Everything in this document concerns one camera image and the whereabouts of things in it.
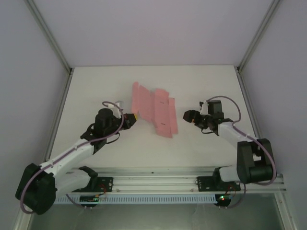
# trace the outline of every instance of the wire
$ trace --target wire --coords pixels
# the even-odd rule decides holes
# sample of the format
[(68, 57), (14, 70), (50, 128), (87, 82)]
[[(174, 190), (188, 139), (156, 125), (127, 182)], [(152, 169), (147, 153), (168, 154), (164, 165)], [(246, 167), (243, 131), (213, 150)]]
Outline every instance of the wire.
[(233, 197), (235, 197), (235, 196), (236, 196), (236, 188), (235, 188), (234, 186), (232, 187), (231, 185), (228, 186), (228, 189), (227, 189), (227, 191), (225, 192), (225, 195), (228, 195), (229, 189), (232, 189), (232, 188), (233, 188), (234, 191), (235, 191), (235, 194), (233, 195)]
[(227, 96), (215, 96), (215, 97), (212, 97), (212, 98), (208, 99), (207, 102), (208, 102), (208, 101), (211, 101), (212, 99), (215, 99), (215, 98), (226, 98), (226, 99), (232, 101), (232, 102), (235, 104), (235, 106), (236, 106), (236, 108), (237, 108), (237, 110), (238, 110), (238, 112), (239, 112), (239, 119), (236, 120), (236, 121), (234, 121), (234, 122), (232, 123), (234, 130), (237, 131), (239, 134), (241, 134), (241, 135), (247, 137), (248, 139), (252, 140), (253, 142), (255, 142), (255, 143), (263, 150), (263, 152), (265, 153), (265, 155), (266, 155), (266, 156), (269, 158), (269, 160), (270, 160), (270, 163), (271, 163), (272, 169), (273, 169), (273, 177), (271, 178), (271, 180), (270, 180), (269, 182), (265, 182), (265, 183), (259, 183), (259, 182), (257, 182), (257, 183), (255, 183), (255, 184), (258, 184), (258, 185), (270, 185), (270, 184), (272, 184), (272, 183), (274, 182), (275, 178), (276, 178), (276, 175), (277, 175), (276, 166), (275, 166), (275, 163), (274, 163), (274, 160), (273, 160), (272, 156), (269, 154), (269, 152), (265, 149), (265, 147), (264, 147), (260, 142), (258, 142), (256, 139), (252, 138), (251, 136), (249, 136), (248, 134), (244, 133), (243, 131), (241, 131), (240, 129), (238, 129), (238, 128), (235, 126), (235, 123), (241, 121), (241, 117), (242, 117), (242, 116), (241, 116), (241, 110), (240, 110), (238, 104), (237, 104), (233, 99), (231, 99), (230, 97), (227, 97)]
[(82, 206), (82, 205), (74, 202), (74, 200), (68, 194), (66, 194), (66, 197), (69, 199), (70, 202), (72, 202), (72, 204), (74, 204), (75, 206), (82, 208), (84, 210), (87, 210), (87, 209), (90, 209), (90, 210), (92, 210), (92, 209), (102, 209), (103, 208), (103, 207), (94, 207), (93, 208), (93, 207)]
[(113, 142), (117, 141), (119, 139), (119, 137), (120, 137), (120, 133), (117, 133), (117, 135), (118, 135), (118, 137), (115, 140), (112, 140), (112, 141), (110, 141), (110, 142), (108, 142), (106, 144), (112, 144)]
[(104, 200), (105, 200), (106, 199), (106, 187), (105, 187), (104, 184), (100, 184), (99, 187), (101, 187), (104, 190), (104, 193), (99, 194), (99, 196), (105, 195), (105, 198), (104, 198)]
[(202, 128), (202, 129), (201, 129), (201, 133), (202, 133), (202, 134), (211, 134), (211, 133), (214, 133), (214, 132), (207, 132), (207, 133), (204, 133), (203, 130), (204, 130), (204, 129)]
[[(114, 104), (114, 103), (112, 103), (112, 102), (108, 102), (108, 101), (102, 102), (102, 105), (105, 106), (105, 107), (107, 107), (106, 104), (111, 104), (111, 105), (115, 106), (115, 107), (119, 110), (119, 112), (120, 112), (120, 114), (121, 114), (121, 123), (120, 123), (118, 129), (117, 129), (114, 133), (112, 133), (112, 134), (110, 134), (110, 135), (108, 135), (108, 136), (106, 136), (106, 137), (97, 138), (97, 139), (93, 139), (93, 140), (89, 140), (89, 141), (83, 142), (83, 143), (81, 143), (80, 145), (78, 145), (78, 146), (76, 147), (77, 149), (80, 148), (80, 147), (82, 147), (82, 146), (84, 146), (84, 145), (86, 145), (86, 144), (89, 144), (89, 143), (92, 143), (92, 142), (96, 142), (96, 141), (101, 141), (101, 140), (107, 139), (107, 138), (109, 138), (109, 137), (111, 137), (111, 136), (117, 134), (117, 133), (121, 130), (121, 128), (122, 128), (122, 126), (123, 126), (123, 124), (124, 124), (124, 113), (122, 112), (121, 108), (120, 108), (119, 106), (117, 106), (116, 104)], [(65, 157), (67, 157), (69, 154), (71, 154), (72, 152), (74, 152), (74, 151), (76, 150), (76, 148), (72, 148), (71, 150), (69, 150), (68, 152), (66, 152), (63, 156), (61, 156), (61, 157), (59, 157), (58, 159), (56, 159), (56, 160), (53, 162), (53, 164), (56, 164), (56, 163), (58, 163), (60, 160), (62, 160), (62, 159), (64, 159)], [(26, 193), (27, 189), (29, 188), (29, 186), (30, 186), (30, 184), (33, 182), (33, 180), (34, 180), (40, 173), (42, 173), (44, 170), (46, 170), (46, 169), (52, 167), (53, 164), (49, 164), (49, 165), (45, 166), (44, 168), (41, 168), (39, 171), (37, 171), (37, 172), (30, 178), (30, 180), (29, 180), (29, 181), (27, 182), (27, 184), (25, 185), (25, 187), (24, 187), (24, 189), (23, 189), (23, 192), (21, 193), (21, 197), (20, 197), (20, 208), (21, 208), (21, 210), (22, 210), (24, 213), (26, 213), (26, 214), (33, 214), (33, 213), (34, 213), (33, 211), (28, 211), (28, 210), (26, 210), (25, 207), (24, 207), (24, 196), (25, 196), (25, 193)], [(73, 204), (79, 206), (79, 204), (77, 204), (76, 202), (74, 202), (67, 194), (66, 194), (66, 196), (67, 196), (67, 198), (68, 198)]]
[(246, 195), (246, 185), (243, 184), (243, 186), (244, 186), (244, 191), (243, 191), (243, 194), (242, 194), (242, 196), (240, 197), (239, 201), (236, 202), (234, 205), (230, 205), (230, 206), (228, 206), (228, 207), (221, 207), (221, 208), (229, 209), (229, 208), (234, 208), (234, 207), (239, 206), (239, 205), (242, 203), (242, 201), (243, 201), (243, 199), (244, 199), (244, 197), (245, 197), (245, 195)]

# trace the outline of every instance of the ventilation grille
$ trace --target ventilation grille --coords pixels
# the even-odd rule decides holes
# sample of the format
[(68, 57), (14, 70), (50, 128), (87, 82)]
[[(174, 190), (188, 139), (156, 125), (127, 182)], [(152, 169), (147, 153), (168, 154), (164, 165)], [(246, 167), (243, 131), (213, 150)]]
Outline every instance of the ventilation grille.
[[(78, 204), (216, 204), (215, 195), (103, 195), (99, 202), (80, 202), (80, 195), (71, 195)], [(56, 199), (54, 204), (71, 204), (66, 196)]]

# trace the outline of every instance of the purple cable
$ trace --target purple cable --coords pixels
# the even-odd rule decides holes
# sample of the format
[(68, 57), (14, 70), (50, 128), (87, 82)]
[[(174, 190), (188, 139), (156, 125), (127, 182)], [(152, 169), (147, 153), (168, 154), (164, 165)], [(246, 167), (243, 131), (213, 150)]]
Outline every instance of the purple cable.
[(82, 205), (80, 205), (80, 204), (74, 202), (74, 200), (73, 200), (68, 194), (66, 194), (66, 197), (67, 197), (67, 198), (69, 199), (69, 201), (72, 202), (75, 206), (78, 206), (78, 207), (80, 207), (80, 208), (86, 209), (86, 206), (83, 207)]
[(235, 106), (236, 106), (236, 108), (237, 108), (237, 110), (238, 110), (238, 112), (239, 112), (239, 119), (236, 120), (236, 121), (234, 121), (233, 124), (234, 124), (234, 123), (237, 123), (237, 122), (239, 122), (239, 121), (241, 121), (241, 110), (240, 110), (240, 108), (239, 108), (239, 105), (238, 105), (234, 100), (232, 100), (230, 97), (227, 97), (227, 96), (215, 96), (215, 97), (209, 98), (209, 99), (207, 100), (207, 102), (208, 102), (208, 101), (211, 101), (212, 99), (215, 99), (215, 98), (226, 98), (226, 99), (230, 100), (233, 104), (235, 104)]
[[(117, 129), (114, 133), (112, 133), (112, 134), (110, 134), (110, 135), (108, 135), (108, 136), (106, 136), (106, 137), (97, 138), (97, 139), (94, 139), (94, 140), (86, 141), (86, 142), (84, 142), (84, 143), (78, 145), (77, 148), (80, 148), (80, 147), (82, 147), (82, 146), (84, 146), (84, 145), (86, 145), (86, 144), (92, 143), (92, 142), (96, 142), (96, 141), (101, 141), (101, 140), (107, 139), (107, 138), (109, 138), (109, 137), (111, 137), (111, 136), (117, 134), (117, 133), (120, 131), (120, 129), (122, 128), (122, 126), (123, 126), (123, 124), (124, 124), (124, 113), (122, 112), (121, 108), (118, 107), (116, 104), (114, 104), (114, 103), (112, 103), (112, 102), (107, 102), (107, 101), (105, 101), (105, 102), (102, 102), (102, 104), (103, 104), (104, 106), (106, 106), (106, 107), (107, 107), (106, 104), (111, 104), (111, 105), (115, 106), (115, 107), (119, 110), (119, 112), (121, 113), (121, 123), (120, 123), (118, 129)], [(65, 153), (63, 156), (61, 156), (61, 157), (58, 158), (56, 161), (54, 161), (53, 164), (58, 163), (60, 160), (62, 160), (63, 158), (67, 157), (69, 154), (71, 154), (71, 153), (74, 152), (74, 151), (75, 151), (75, 148), (72, 148), (72, 149), (69, 150), (67, 153)], [(44, 168), (42, 168), (42, 169), (40, 169), (39, 171), (37, 171), (37, 172), (31, 177), (31, 179), (28, 181), (28, 183), (25, 185), (25, 187), (24, 187), (24, 189), (23, 189), (23, 192), (21, 193), (21, 197), (20, 197), (20, 208), (21, 208), (21, 210), (22, 210), (24, 213), (26, 213), (26, 214), (33, 214), (33, 213), (34, 213), (34, 212), (30, 212), (30, 211), (26, 210), (25, 207), (24, 207), (24, 196), (25, 196), (25, 192), (27, 191), (27, 189), (28, 189), (28, 187), (30, 186), (30, 184), (32, 183), (32, 181), (33, 181), (42, 171), (44, 171), (44, 170), (50, 168), (51, 166), (52, 166), (51, 164), (50, 164), (50, 165), (47, 165), (47, 166), (45, 166)]]

